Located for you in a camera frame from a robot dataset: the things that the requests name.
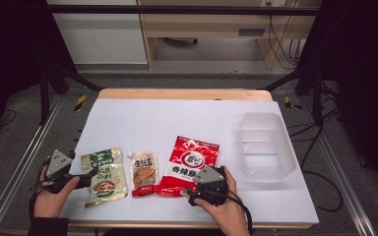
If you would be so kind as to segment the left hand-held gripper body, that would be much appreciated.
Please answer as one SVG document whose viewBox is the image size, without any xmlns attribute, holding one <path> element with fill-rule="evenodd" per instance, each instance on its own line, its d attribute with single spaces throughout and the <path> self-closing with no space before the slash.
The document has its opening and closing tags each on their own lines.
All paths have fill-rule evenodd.
<svg viewBox="0 0 378 236">
<path fill-rule="evenodd" d="M 73 158 L 56 149 L 49 159 L 44 177 L 44 187 L 58 194 L 75 175 L 70 173 Z"/>
</svg>

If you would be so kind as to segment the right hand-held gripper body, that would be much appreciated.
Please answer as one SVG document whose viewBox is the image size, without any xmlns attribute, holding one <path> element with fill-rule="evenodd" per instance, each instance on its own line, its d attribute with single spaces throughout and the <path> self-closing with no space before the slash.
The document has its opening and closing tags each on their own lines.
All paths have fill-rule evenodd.
<svg viewBox="0 0 378 236">
<path fill-rule="evenodd" d="M 228 183 L 224 167 L 206 165 L 193 178 L 199 196 L 209 204 L 217 207 L 225 203 L 228 194 Z"/>
</svg>

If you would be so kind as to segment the green gold sauce pouch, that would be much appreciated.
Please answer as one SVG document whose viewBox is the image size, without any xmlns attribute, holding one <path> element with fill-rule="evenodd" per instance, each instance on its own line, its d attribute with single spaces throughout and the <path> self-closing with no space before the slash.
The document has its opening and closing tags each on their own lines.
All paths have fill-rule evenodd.
<svg viewBox="0 0 378 236">
<path fill-rule="evenodd" d="M 113 147 L 81 157 L 84 173 L 96 170 L 88 187 L 89 197 L 85 207 L 95 207 L 127 197 L 127 181 L 122 156 L 118 147 Z"/>
</svg>

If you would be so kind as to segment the red white seasoning packet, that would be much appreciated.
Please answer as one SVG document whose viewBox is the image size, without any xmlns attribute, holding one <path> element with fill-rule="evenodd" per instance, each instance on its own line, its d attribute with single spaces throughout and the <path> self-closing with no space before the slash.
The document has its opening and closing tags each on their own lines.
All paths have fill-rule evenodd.
<svg viewBox="0 0 378 236">
<path fill-rule="evenodd" d="M 220 146 L 178 136 L 169 161 L 157 186 L 165 197 L 180 197 L 181 192 L 196 185 L 193 178 L 206 165 L 217 162 Z"/>
</svg>

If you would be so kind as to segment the small spout sauce pouch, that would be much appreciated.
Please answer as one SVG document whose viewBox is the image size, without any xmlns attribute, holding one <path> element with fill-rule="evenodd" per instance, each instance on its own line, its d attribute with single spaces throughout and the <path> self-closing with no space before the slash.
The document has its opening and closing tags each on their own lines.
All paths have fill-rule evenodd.
<svg viewBox="0 0 378 236">
<path fill-rule="evenodd" d="M 129 152 L 133 197 L 154 194 L 158 186 L 158 159 L 150 151 Z"/>
</svg>

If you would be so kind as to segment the clear plastic container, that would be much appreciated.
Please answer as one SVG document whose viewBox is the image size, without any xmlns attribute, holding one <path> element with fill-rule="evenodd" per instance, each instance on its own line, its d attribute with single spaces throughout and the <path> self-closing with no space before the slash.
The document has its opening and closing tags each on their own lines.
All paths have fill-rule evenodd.
<svg viewBox="0 0 378 236">
<path fill-rule="evenodd" d="M 280 114 L 245 113 L 238 137 L 249 181 L 281 182 L 295 171 L 295 153 Z"/>
</svg>

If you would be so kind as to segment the person's right hand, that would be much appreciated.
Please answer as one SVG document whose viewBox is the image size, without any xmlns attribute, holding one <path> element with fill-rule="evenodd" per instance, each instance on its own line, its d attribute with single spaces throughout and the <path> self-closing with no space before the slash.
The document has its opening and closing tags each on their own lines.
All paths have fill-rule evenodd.
<svg viewBox="0 0 378 236">
<path fill-rule="evenodd" d="M 202 199 L 194 203 L 206 211 L 218 224 L 225 236 L 251 236 L 243 207 L 238 204 L 241 199 L 237 195 L 236 181 L 227 167 L 224 168 L 229 192 L 228 199 L 221 206 L 213 206 Z"/>
</svg>

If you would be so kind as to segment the person's left hand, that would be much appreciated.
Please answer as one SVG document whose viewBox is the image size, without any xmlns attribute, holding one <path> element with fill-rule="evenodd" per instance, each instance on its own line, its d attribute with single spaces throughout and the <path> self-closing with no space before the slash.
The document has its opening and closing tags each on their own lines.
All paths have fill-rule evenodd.
<svg viewBox="0 0 378 236">
<path fill-rule="evenodd" d="M 33 217 L 56 218 L 59 217 L 69 195 L 76 189 L 79 177 L 73 177 L 57 194 L 38 188 L 33 204 Z"/>
</svg>

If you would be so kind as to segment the yellow black tape strip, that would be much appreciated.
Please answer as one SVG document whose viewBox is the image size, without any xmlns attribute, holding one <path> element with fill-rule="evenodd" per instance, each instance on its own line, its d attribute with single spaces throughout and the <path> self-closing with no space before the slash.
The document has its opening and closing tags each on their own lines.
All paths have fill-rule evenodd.
<svg viewBox="0 0 378 236">
<path fill-rule="evenodd" d="M 82 95 L 79 96 L 77 103 L 74 107 L 74 111 L 80 111 L 81 110 L 81 108 L 82 108 L 82 106 L 83 106 L 83 104 L 86 100 L 86 97 L 87 96 L 85 94 L 82 94 Z"/>
<path fill-rule="evenodd" d="M 290 98 L 288 96 L 286 96 L 284 98 L 284 104 L 285 104 L 285 107 L 287 107 L 287 108 L 292 108 L 292 109 L 295 109 L 295 110 L 302 110 L 302 106 L 292 104 L 291 101 L 290 101 Z"/>
</svg>

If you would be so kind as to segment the black metal stand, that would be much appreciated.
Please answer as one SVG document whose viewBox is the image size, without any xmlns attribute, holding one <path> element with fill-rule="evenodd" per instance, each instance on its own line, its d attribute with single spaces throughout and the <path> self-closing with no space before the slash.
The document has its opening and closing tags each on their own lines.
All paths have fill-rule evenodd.
<svg viewBox="0 0 378 236">
<path fill-rule="evenodd" d="M 77 72 L 73 72 L 60 64 L 50 64 L 44 66 L 39 72 L 41 104 L 40 124 L 43 124 L 49 118 L 50 114 L 48 86 L 52 86 L 57 94 L 65 94 L 69 90 L 69 87 L 65 82 L 65 78 L 70 78 L 93 91 L 102 90 L 102 87 L 88 81 Z"/>
<path fill-rule="evenodd" d="M 312 117 L 319 128 L 323 127 L 321 94 L 322 94 L 322 74 L 317 68 L 303 66 L 287 74 L 281 79 L 261 88 L 261 90 L 272 91 L 287 82 L 299 79 L 294 92 L 297 95 L 305 95 L 310 89 L 313 89 L 312 95 Z"/>
</svg>

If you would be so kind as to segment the dark curtain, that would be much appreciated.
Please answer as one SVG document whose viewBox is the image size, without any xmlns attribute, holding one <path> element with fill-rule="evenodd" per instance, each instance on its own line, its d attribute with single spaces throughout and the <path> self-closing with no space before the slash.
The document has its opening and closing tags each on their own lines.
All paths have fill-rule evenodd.
<svg viewBox="0 0 378 236">
<path fill-rule="evenodd" d="M 40 70 L 30 53 L 26 33 L 13 20 L 14 10 L 46 4 L 47 0 L 0 0 L 0 117 L 13 93 L 38 83 Z"/>
<path fill-rule="evenodd" d="M 359 152 L 378 172 L 378 0 L 322 0 L 305 43 L 306 62 L 329 30 L 318 70 L 339 85 L 339 108 Z"/>
</svg>

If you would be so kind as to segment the white cabinet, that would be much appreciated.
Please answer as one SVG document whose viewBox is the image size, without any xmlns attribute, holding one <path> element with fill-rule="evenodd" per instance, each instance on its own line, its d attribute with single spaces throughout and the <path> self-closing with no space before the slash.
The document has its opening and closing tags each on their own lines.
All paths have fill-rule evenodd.
<svg viewBox="0 0 378 236">
<path fill-rule="evenodd" d="M 54 14 L 77 65 L 146 64 L 138 14 Z"/>
</svg>

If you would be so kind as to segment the dark chair base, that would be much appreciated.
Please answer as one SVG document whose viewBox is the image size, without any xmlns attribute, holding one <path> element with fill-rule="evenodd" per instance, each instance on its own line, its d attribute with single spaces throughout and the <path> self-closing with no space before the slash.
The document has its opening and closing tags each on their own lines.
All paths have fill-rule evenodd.
<svg viewBox="0 0 378 236">
<path fill-rule="evenodd" d="M 172 45 L 195 45 L 198 43 L 198 38 L 172 38 L 164 37 L 162 39 L 164 42 Z"/>
</svg>

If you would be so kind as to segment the light wooden desk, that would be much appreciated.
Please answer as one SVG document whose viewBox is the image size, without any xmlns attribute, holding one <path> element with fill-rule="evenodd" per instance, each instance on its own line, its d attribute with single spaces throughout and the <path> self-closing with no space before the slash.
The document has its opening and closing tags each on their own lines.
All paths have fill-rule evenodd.
<svg viewBox="0 0 378 236">
<path fill-rule="evenodd" d="M 262 0 L 137 0 L 140 6 L 227 6 L 261 7 Z M 322 0 L 286 0 L 281 8 L 316 8 Z M 143 14 L 144 36 L 149 39 L 250 37 L 258 42 L 266 66 L 274 69 L 283 58 L 289 39 L 305 39 L 313 25 L 312 16 L 258 15 L 170 15 Z M 265 29 L 263 36 L 239 36 L 239 29 Z"/>
</svg>

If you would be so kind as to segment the black horizontal bar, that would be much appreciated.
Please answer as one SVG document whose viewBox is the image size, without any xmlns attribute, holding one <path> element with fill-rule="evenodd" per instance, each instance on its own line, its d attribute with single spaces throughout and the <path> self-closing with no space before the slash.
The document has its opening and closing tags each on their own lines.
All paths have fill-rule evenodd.
<svg viewBox="0 0 378 236">
<path fill-rule="evenodd" d="M 225 7 L 225 6 L 115 6 L 115 5 L 48 5 L 51 13 L 66 14 L 170 14 L 170 15 L 258 15 L 317 16 L 316 8 Z"/>
</svg>

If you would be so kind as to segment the white power strip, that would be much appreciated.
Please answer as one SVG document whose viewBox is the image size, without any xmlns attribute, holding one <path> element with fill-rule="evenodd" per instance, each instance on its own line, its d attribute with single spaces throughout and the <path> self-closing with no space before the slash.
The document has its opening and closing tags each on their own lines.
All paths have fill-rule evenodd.
<svg viewBox="0 0 378 236">
<path fill-rule="evenodd" d="M 286 0 L 262 0 L 261 7 L 283 7 Z"/>
</svg>

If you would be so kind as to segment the aluminium frame rail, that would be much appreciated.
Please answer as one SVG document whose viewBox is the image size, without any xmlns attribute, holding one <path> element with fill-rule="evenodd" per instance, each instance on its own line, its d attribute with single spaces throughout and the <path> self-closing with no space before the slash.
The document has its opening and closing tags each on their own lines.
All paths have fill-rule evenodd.
<svg viewBox="0 0 378 236">
<path fill-rule="evenodd" d="M 324 117 L 331 116 L 332 113 L 337 113 L 334 102 L 328 98 L 323 99 L 321 108 Z M 335 155 L 329 143 L 329 139 L 326 136 L 326 131 L 329 130 L 329 123 L 326 117 L 323 119 L 323 124 L 324 129 L 317 139 L 317 147 L 325 161 L 328 179 L 334 183 L 333 190 L 340 191 L 343 206 L 335 212 L 322 210 L 317 206 L 317 213 L 322 219 L 321 225 L 333 227 L 330 231 L 330 235 L 334 235 L 335 233 L 347 235 L 346 227 L 350 226 L 350 236 L 376 236 L 371 221 L 363 209 L 363 205 L 347 178 L 346 171 L 341 167 L 338 157 Z"/>
<path fill-rule="evenodd" d="M 28 148 L 24 152 L 20 162 L 18 163 L 4 191 L 2 192 L 0 196 L 0 223 L 2 222 L 11 202 L 18 192 L 48 130 L 50 129 L 50 126 L 52 125 L 53 120 L 59 111 L 62 100 L 62 95 L 54 96 L 53 102 L 50 106 L 49 115 L 44 122 L 38 126 L 32 140 L 28 145 Z"/>
</svg>

